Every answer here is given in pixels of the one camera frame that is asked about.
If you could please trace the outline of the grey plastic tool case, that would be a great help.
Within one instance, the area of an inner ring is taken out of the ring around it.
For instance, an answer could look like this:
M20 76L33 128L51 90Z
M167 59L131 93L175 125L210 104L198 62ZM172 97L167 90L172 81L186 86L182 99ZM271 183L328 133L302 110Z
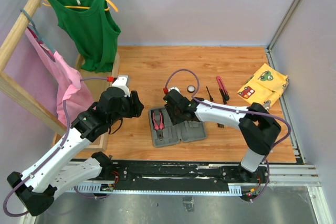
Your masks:
M162 110L164 129L163 140L159 140L156 131L153 129L152 112L155 113L155 119L159 121L158 110ZM205 124L203 122L185 121L183 123L173 125L169 115L164 107L151 108L148 112L152 144L154 147L166 147L179 144L180 142L189 143L204 140L207 138Z

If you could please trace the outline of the pink handled pliers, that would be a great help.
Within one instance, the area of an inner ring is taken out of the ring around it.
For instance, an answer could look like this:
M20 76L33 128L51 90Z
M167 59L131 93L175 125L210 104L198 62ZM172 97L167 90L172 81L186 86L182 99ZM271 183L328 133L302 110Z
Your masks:
M162 110L158 110L159 121L155 119L155 113L152 112L153 129L156 131L159 140L163 140L164 120Z

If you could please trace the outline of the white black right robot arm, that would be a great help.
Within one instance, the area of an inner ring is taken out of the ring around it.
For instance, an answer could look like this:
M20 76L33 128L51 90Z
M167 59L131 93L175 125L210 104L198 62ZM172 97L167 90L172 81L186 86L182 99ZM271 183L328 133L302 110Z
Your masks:
M281 126L259 103L251 106L229 106L194 98L189 100L177 90L165 94L165 109L173 124L184 121L214 122L240 130L248 149L238 165L238 177L250 182L270 153Z

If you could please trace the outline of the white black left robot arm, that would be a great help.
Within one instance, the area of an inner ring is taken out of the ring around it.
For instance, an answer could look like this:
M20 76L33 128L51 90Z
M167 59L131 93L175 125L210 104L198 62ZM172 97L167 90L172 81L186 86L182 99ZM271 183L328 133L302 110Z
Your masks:
M63 172L62 168L112 125L124 118L140 117L144 105L138 93L128 87L109 87L98 102L78 114L62 139L25 171L12 172L7 181L31 216L45 212L68 189L91 179L108 179L113 173L111 159L103 152Z

